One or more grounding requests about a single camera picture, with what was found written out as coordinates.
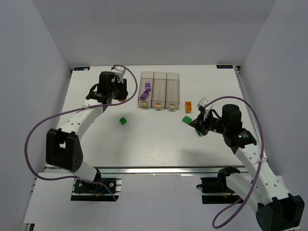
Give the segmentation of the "purple small lego brick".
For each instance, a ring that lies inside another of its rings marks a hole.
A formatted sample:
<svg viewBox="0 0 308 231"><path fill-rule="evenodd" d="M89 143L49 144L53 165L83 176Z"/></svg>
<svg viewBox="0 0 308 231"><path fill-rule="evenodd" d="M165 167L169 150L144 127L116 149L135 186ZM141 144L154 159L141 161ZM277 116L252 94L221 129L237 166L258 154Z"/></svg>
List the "purple small lego brick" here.
<svg viewBox="0 0 308 231"><path fill-rule="evenodd" d="M152 90L151 83L150 82L146 82L145 83L145 91L146 92L151 92L151 90Z"/></svg>

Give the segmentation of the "orange curved lego brick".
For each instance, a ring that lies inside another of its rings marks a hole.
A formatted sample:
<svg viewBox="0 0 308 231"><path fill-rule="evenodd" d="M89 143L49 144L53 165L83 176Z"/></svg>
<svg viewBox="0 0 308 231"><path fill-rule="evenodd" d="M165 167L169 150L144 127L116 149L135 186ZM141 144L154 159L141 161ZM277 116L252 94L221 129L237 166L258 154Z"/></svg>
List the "orange curved lego brick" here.
<svg viewBox="0 0 308 231"><path fill-rule="evenodd" d="M192 112L192 102L191 101L185 101L185 113L191 113Z"/></svg>

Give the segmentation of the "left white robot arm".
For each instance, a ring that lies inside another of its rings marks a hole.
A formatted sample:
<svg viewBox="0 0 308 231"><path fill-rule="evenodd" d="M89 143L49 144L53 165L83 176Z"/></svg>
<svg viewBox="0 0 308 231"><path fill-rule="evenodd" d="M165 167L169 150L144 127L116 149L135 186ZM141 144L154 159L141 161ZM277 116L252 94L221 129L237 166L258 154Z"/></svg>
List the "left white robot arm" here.
<svg viewBox="0 0 308 231"><path fill-rule="evenodd" d="M90 182L99 182L99 171L86 163L81 148L81 138L112 103L124 101L128 96L125 69L116 66L103 71L99 82L91 87L82 110L79 110L59 129L50 129L46 138L46 163L65 169L74 176Z"/></svg>

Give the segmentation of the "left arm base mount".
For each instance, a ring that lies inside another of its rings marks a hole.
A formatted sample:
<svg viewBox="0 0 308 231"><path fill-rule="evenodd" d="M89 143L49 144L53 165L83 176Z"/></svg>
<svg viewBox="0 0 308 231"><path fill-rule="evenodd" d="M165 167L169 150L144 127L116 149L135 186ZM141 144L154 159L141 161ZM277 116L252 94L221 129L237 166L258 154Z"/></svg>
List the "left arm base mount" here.
<svg viewBox="0 0 308 231"><path fill-rule="evenodd" d="M74 181L71 201L80 202L115 202L121 192L123 175L102 173L101 183L86 183L84 180Z"/></svg>

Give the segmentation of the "purple long lego brick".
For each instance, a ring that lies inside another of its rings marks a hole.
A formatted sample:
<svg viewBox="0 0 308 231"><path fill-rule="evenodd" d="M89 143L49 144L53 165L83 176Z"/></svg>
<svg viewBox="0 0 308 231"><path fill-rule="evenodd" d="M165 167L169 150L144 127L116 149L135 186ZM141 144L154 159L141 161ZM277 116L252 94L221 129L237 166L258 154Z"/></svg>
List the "purple long lego brick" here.
<svg viewBox="0 0 308 231"><path fill-rule="evenodd" d="M148 91L144 91L142 94L141 94L141 96L139 97L139 99L140 100L146 100L147 98L148 98L148 96L149 96L149 92Z"/></svg>

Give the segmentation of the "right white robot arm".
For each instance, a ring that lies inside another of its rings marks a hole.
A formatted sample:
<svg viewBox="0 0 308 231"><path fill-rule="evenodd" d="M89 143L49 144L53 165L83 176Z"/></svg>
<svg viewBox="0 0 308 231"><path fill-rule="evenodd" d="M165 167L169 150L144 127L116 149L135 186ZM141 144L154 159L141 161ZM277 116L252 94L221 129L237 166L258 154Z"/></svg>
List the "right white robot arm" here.
<svg viewBox="0 0 308 231"><path fill-rule="evenodd" d="M221 134L226 145L243 163L252 181L245 179L236 167L220 169L217 181L223 191L232 190L255 212L257 223L263 231L284 231L298 227L305 203L301 196L293 196L278 180L268 163L260 157L257 141L243 128L242 113L234 104L222 107L222 116L216 111L198 105L199 116L189 125L207 135Z"/></svg>

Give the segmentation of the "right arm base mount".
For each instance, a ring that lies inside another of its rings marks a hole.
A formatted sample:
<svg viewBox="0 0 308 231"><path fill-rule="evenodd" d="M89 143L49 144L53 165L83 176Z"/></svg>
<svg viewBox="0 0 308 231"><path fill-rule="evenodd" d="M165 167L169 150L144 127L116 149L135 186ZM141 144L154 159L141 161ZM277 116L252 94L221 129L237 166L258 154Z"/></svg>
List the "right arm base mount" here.
<svg viewBox="0 0 308 231"><path fill-rule="evenodd" d="M243 200L226 184L226 178L234 173L241 172L236 167L225 167L218 171L216 177L201 178L201 184L196 188L202 192L202 204L241 204Z"/></svg>

